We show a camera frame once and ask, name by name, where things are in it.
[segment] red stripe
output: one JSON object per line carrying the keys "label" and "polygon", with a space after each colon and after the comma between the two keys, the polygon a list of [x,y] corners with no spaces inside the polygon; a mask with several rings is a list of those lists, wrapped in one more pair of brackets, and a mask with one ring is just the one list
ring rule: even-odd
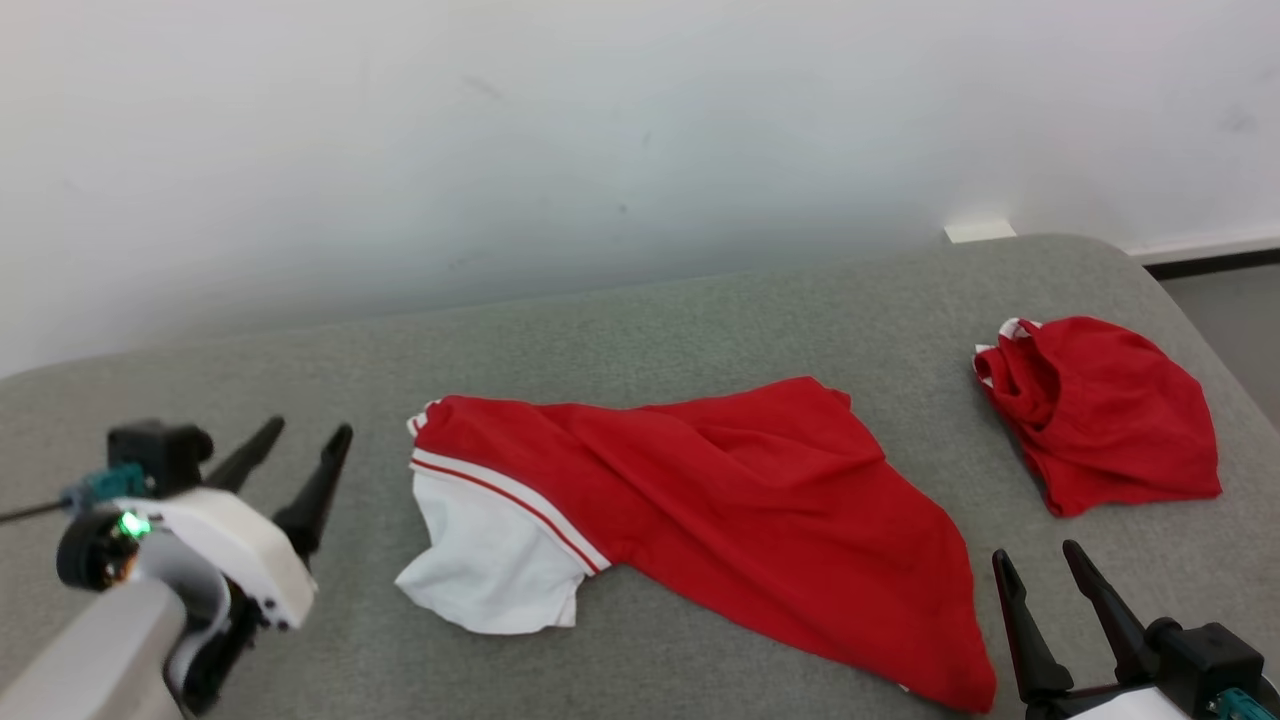
{"label": "red stripe", "polygon": [[585,552],[582,552],[581,550],[579,550],[576,544],[573,544],[567,537],[564,537],[564,533],[562,533],[559,530],[559,528],[556,527],[556,523],[552,523],[547,518],[547,515],[543,515],[541,512],[538,511],[536,507],[529,505],[524,500],[520,500],[518,497],[511,495],[509,492],[507,492],[507,491],[504,491],[504,489],[502,489],[502,488],[499,488],[497,486],[489,484],[489,483],[481,480],[480,478],[472,478],[471,475],[468,475],[466,473],[460,473],[460,471],[452,470],[449,468],[440,468],[439,465],[431,465],[429,462],[422,462],[421,460],[419,460],[416,457],[412,460],[412,462],[415,465],[420,466],[420,468],[426,468],[428,470],[435,470],[436,473],[447,473],[449,475],[453,475],[454,478],[461,478],[463,480],[468,480],[468,482],[472,482],[472,483],[475,483],[477,486],[489,488],[493,492],[495,492],[495,493],[506,497],[507,500],[515,502],[516,505],[524,507],[525,510],[527,510],[529,512],[531,512],[534,516],[536,516],[539,520],[541,520],[548,528],[550,528],[552,532],[556,533],[556,537],[558,537],[561,541],[563,541],[564,544],[567,544],[570,547],[570,550],[572,550],[573,552],[576,552],[577,556],[582,559],[582,562],[586,562],[586,566],[591,569],[591,574],[593,575],[600,573],[600,569],[595,566],[595,562],[591,562],[591,559],[588,557]]}

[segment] white plastic part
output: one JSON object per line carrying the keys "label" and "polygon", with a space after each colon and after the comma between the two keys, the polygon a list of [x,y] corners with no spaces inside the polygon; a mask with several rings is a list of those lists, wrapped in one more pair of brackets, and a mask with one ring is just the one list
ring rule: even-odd
{"label": "white plastic part", "polygon": [[161,582],[179,593],[191,623],[169,651],[165,673],[170,688],[187,684],[187,673],[211,639],[230,629],[230,591],[224,573],[182,542],[175,533],[152,532],[142,537],[129,571],[131,583]]}
{"label": "white plastic part", "polygon": [[0,720],[183,720],[164,666],[186,620],[160,580],[108,588],[0,689]]}
{"label": "white plastic part", "polygon": [[1125,693],[1093,710],[1085,710],[1075,720],[1188,720],[1165,693],[1146,688]]}
{"label": "white plastic part", "polygon": [[234,495],[197,487],[164,501],[122,497],[115,505],[187,543],[257,601],[273,625],[301,628],[311,612],[316,583],[289,538]]}
{"label": "white plastic part", "polygon": [[947,240],[956,242],[978,242],[979,240],[1000,240],[1002,237],[1018,237],[1009,220],[989,220],[986,223],[961,223],[942,228],[947,233]]}

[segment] crumpled red cloth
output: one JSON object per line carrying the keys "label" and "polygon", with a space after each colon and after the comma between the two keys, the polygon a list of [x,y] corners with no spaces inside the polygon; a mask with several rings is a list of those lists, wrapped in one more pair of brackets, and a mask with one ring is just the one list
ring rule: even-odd
{"label": "crumpled red cloth", "polygon": [[1222,493],[1201,384],[1140,334],[1096,318],[1015,318],[974,369],[1053,515]]}
{"label": "crumpled red cloth", "polygon": [[412,427],[419,471],[536,514],[589,575],[626,562],[782,643],[992,707],[964,538],[842,392],[795,378],[631,410],[451,396]]}

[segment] white wall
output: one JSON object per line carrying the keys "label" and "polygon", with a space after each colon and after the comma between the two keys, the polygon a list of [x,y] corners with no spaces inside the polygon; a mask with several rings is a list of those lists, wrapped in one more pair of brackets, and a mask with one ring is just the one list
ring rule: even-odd
{"label": "white wall", "polygon": [[1275,0],[3,0],[0,375],[937,242],[1280,234]]}

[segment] white stripe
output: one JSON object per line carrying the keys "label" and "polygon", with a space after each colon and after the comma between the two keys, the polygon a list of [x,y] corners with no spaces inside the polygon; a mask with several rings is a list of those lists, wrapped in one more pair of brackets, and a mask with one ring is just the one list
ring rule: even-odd
{"label": "white stripe", "polygon": [[[435,465],[438,468],[454,470],[462,473],[463,475],[471,475],[477,480],[484,480],[492,484],[493,487],[502,489],[503,492],[511,493],[512,497],[520,498],[521,502],[538,510],[539,512],[543,514],[543,516],[550,520],[550,523],[556,525],[556,529],[559,530],[566,538],[568,538],[571,543],[577,546],[577,548],[581,550],[582,553],[586,555],[591,560],[591,562],[595,564],[596,568],[604,570],[605,568],[613,565],[612,562],[609,562],[609,559],[604,556],[604,553],[602,553],[599,550],[595,550],[595,546],[591,544],[585,537],[582,537],[582,533],[577,532],[577,528],[575,528],[573,524],[570,523],[568,519],[564,518],[564,515],[559,510],[557,510],[554,505],[550,503],[550,501],[539,495],[538,491],[530,488],[526,484],[522,484],[520,480],[511,478],[508,475],[503,475],[497,470],[490,470],[484,465],[476,465],[475,462],[467,462],[466,460],[458,460],[456,457],[445,457],[444,455],[436,455],[434,452],[428,452],[425,450],[419,450],[419,448],[413,450],[413,460],[419,460],[429,465]],[[420,465],[411,465],[411,468],[415,473],[429,475],[436,479],[465,482],[461,478],[457,478],[448,473],[433,471]],[[539,525],[544,525],[543,521],[536,515],[531,515],[531,518]],[[552,539],[554,539],[564,548],[564,552],[568,552],[571,556],[573,556],[581,562],[582,559],[579,557],[577,552],[575,552],[572,547],[564,544],[564,541],[562,541],[559,536],[556,534],[556,530],[545,527],[544,529],[547,530],[547,534],[552,537]],[[594,574],[593,570],[585,562],[582,562],[582,569],[586,570],[588,575]]]}
{"label": "white stripe", "polygon": [[[991,345],[975,345],[975,346],[973,346],[973,372],[978,373],[979,377],[982,375],[982,372],[978,370],[978,356],[982,355],[983,352],[988,351],[988,350],[995,350],[995,347],[991,346]],[[982,382],[984,382],[987,384],[991,384],[991,378],[983,378]]]}
{"label": "white stripe", "polygon": [[1010,318],[1005,320],[1005,324],[1000,325],[1000,337],[1007,337],[1009,340],[1019,337],[1029,337],[1027,329],[1019,323],[1019,318]]}
{"label": "white stripe", "polygon": [[439,402],[439,400],[433,400],[433,401],[428,402],[425,406],[422,406],[422,411],[421,413],[419,413],[417,415],[413,415],[412,418],[408,419],[407,423],[404,423],[408,427],[408,434],[410,434],[410,437],[416,438],[419,430],[421,430],[422,428],[426,427],[426,411],[430,410],[431,406],[435,405],[436,402]]}
{"label": "white stripe", "polygon": [[417,415],[408,419],[408,434],[410,437],[417,437],[417,432],[422,429],[426,424],[426,413],[419,413]]}

